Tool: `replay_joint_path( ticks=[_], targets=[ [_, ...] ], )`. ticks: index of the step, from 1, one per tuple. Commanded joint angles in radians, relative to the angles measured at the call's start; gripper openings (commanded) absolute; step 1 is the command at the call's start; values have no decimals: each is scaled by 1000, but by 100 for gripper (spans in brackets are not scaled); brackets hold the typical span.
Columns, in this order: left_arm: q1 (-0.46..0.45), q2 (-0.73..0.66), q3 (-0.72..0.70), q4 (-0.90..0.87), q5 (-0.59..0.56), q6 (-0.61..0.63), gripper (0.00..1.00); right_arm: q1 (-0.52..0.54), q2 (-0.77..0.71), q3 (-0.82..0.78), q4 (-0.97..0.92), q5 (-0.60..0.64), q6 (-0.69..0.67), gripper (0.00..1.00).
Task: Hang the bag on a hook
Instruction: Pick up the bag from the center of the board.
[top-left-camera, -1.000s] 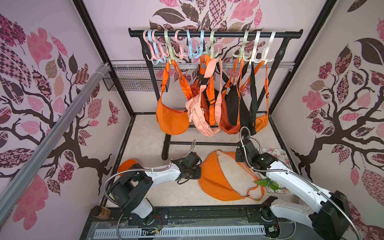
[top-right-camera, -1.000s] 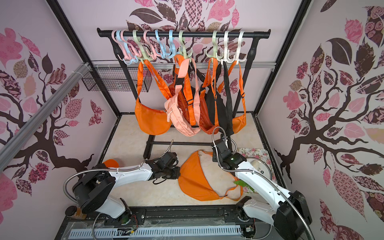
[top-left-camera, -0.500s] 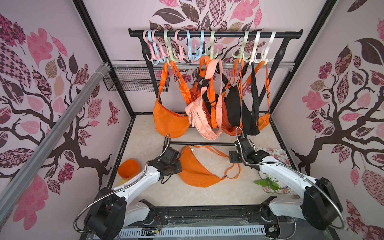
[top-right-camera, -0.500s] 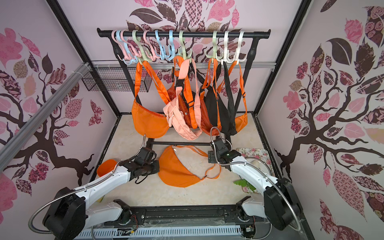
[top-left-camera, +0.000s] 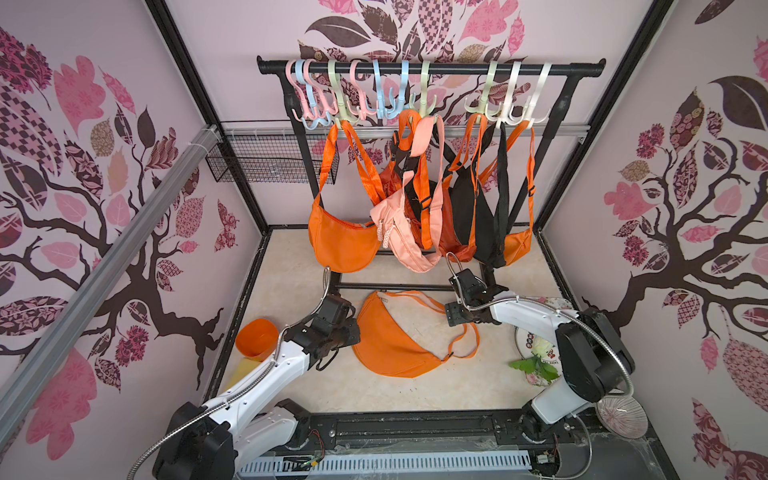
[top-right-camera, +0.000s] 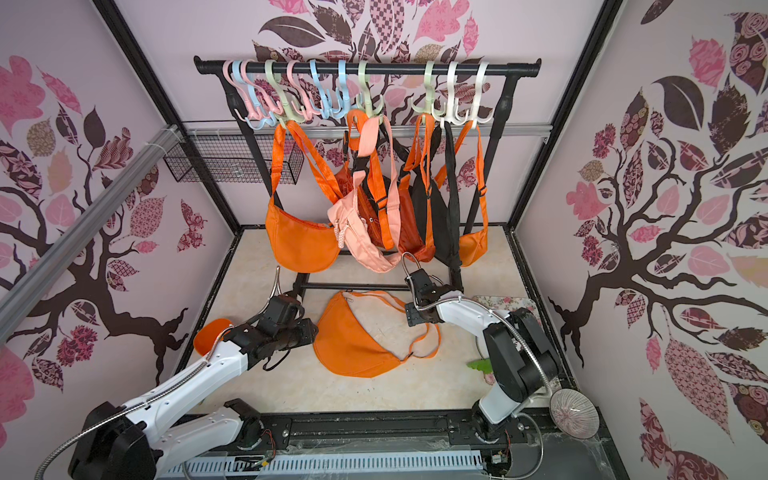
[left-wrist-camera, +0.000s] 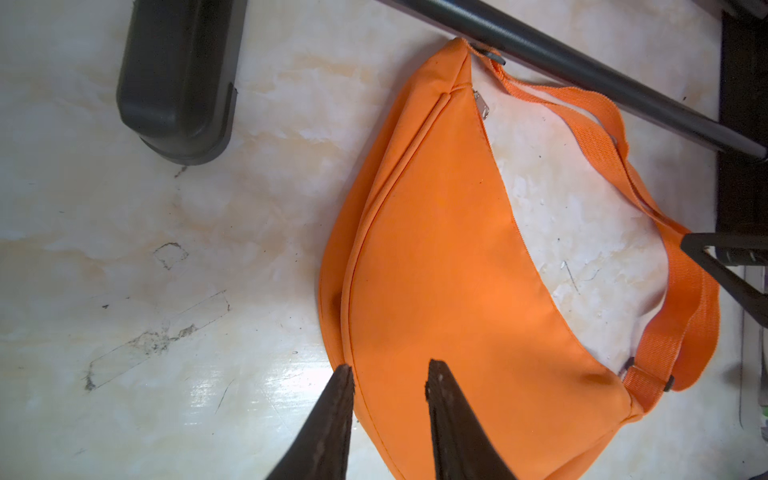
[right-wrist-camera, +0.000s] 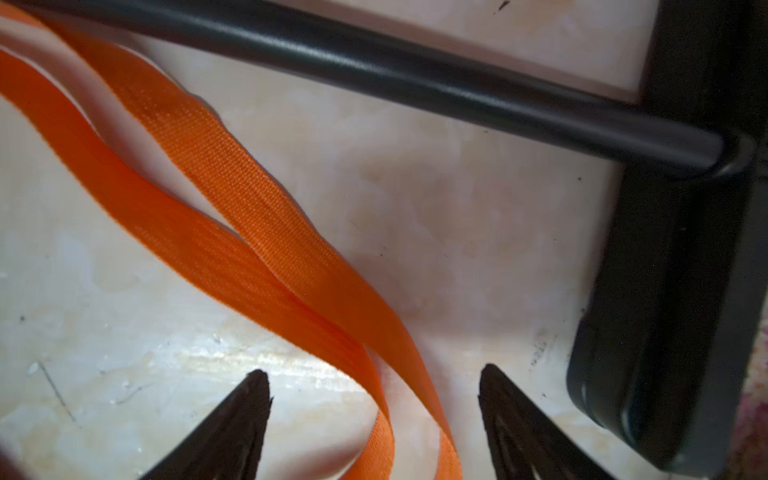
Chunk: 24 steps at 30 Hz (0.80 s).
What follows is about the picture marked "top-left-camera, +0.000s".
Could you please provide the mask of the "orange zip waist bag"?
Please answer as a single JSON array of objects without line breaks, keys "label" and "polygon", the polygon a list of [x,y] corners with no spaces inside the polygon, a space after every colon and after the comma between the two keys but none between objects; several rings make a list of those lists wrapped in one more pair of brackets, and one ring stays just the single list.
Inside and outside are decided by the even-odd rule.
[{"label": "orange zip waist bag", "polygon": [[477,163],[482,153],[488,120],[482,113],[469,117],[464,137],[456,154],[448,157],[440,186],[446,197],[443,205],[443,234],[439,251],[453,254],[459,261],[470,261],[477,250],[476,213],[480,184]]}]

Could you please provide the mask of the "bright orange crescent bag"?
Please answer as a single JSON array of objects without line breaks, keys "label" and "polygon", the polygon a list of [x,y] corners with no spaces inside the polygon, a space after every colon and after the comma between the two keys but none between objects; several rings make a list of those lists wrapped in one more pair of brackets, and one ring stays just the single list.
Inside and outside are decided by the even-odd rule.
[{"label": "bright orange crescent bag", "polygon": [[333,126],[324,146],[318,180],[319,191],[313,200],[308,221],[308,235],[318,263],[332,272],[345,274],[366,268],[376,256],[381,241],[378,239],[377,227],[373,221],[365,224],[346,222],[328,213],[321,205],[322,190],[337,154],[340,129],[344,131],[349,144],[357,149],[358,174],[372,205],[381,203],[386,195],[379,173],[351,123],[344,120],[338,126]]}]

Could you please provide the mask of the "orange sling bag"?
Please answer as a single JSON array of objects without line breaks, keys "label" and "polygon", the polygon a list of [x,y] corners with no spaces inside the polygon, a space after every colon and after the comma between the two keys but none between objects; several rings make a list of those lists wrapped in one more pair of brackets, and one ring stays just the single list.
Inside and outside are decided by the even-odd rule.
[{"label": "orange sling bag", "polygon": [[[515,129],[512,131],[509,138],[507,138],[504,142],[504,148],[502,149],[502,153],[505,155],[507,152],[511,149],[511,146],[514,145],[515,141],[520,137],[522,132],[526,129],[529,129],[529,127],[532,126],[531,121],[522,121],[519,125],[515,127]],[[524,257],[530,252],[531,249],[531,243],[532,243],[532,237],[533,237],[533,227],[534,227],[534,195],[536,191],[535,183],[534,183],[534,170],[535,170],[535,157],[534,157],[534,143],[535,143],[535,131],[532,130],[532,136],[530,140],[529,145],[529,158],[527,161],[527,167],[526,167],[526,180],[527,180],[527,202],[528,202],[528,211],[529,211],[529,225],[527,230],[518,232],[518,233],[509,233],[506,234],[503,237],[504,244],[503,244],[503,250],[498,250],[499,253],[503,253],[503,266],[509,266],[512,263],[516,262],[520,258]],[[488,167],[486,167],[482,173],[480,174],[480,182],[483,187],[488,183],[488,180],[491,178],[493,174],[497,174],[498,170],[498,160],[501,157],[501,153],[498,154],[497,159],[495,159]],[[500,268],[502,264],[500,263],[501,260],[499,259],[499,255],[496,255],[496,258],[494,260],[494,267]]]}]

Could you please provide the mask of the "pink waist bag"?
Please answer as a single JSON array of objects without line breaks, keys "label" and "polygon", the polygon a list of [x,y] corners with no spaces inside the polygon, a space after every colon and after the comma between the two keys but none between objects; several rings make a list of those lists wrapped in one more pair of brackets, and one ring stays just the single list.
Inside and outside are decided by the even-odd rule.
[{"label": "pink waist bag", "polygon": [[[438,146],[443,149],[445,143],[444,122],[439,116],[431,117],[435,118],[433,134],[438,134]],[[439,251],[425,254],[417,246],[410,221],[406,218],[405,187],[411,183],[413,176],[413,173],[406,173],[404,186],[374,206],[370,214],[377,227],[378,239],[381,241],[382,247],[391,250],[398,261],[409,270],[415,273],[426,273],[439,263],[441,254]],[[442,187],[436,186],[433,203],[430,207],[430,231],[436,235],[437,240],[436,246],[433,247],[435,249],[439,247],[442,234],[442,206]]]}]

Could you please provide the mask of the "black sling bag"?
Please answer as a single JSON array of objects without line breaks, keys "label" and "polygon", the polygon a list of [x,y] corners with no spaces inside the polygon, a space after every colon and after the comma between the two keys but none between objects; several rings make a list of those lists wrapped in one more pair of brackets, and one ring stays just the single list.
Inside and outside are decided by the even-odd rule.
[{"label": "black sling bag", "polygon": [[[490,145],[491,139],[494,135],[494,127],[489,127],[483,138],[483,148]],[[480,182],[480,174],[478,174],[478,180],[480,184],[480,192],[477,200],[477,213],[476,213],[476,245],[477,250],[474,258],[481,263],[494,267],[494,258],[499,255],[501,260],[501,267],[504,267],[503,253],[499,253],[498,250],[503,250],[504,240],[503,237],[509,234],[511,227],[509,226],[509,214],[510,214],[510,195],[509,195],[509,174],[508,174],[508,152],[505,155],[502,153],[504,148],[504,142],[508,138],[506,127],[502,125],[500,127],[500,142],[498,144],[498,154],[501,153],[501,157],[498,160],[498,170],[496,174],[498,199],[495,210],[492,211],[483,191],[483,186]]]}]

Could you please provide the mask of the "dark orange waist bag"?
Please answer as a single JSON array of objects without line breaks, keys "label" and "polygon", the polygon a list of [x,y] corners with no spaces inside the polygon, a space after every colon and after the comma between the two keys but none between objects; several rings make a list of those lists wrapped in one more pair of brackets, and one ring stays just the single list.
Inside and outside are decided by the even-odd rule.
[{"label": "dark orange waist bag", "polygon": [[434,120],[434,117],[423,118],[415,110],[403,111],[398,117],[398,129],[386,145],[388,164],[380,173],[387,195],[404,186],[406,173],[414,174],[411,183],[405,187],[405,210],[416,244],[422,250],[431,250],[437,243],[436,235],[430,231],[434,187],[429,179],[427,159]]}]

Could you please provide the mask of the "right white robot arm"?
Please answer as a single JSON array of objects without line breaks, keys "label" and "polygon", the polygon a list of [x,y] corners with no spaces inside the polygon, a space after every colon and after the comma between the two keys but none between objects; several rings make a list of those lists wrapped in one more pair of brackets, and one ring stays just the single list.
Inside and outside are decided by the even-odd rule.
[{"label": "right white robot arm", "polygon": [[451,325],[512,325],[549,342],[559,354],[559,377],[523,407],[521,424],[531,434],[607,397],[634,394],[634,360],[603,313],[594,308],[559,309],[488,284],[468,268],[456,271],[461,263],[453,253],[445,261],[456,297],[445,307]]}]

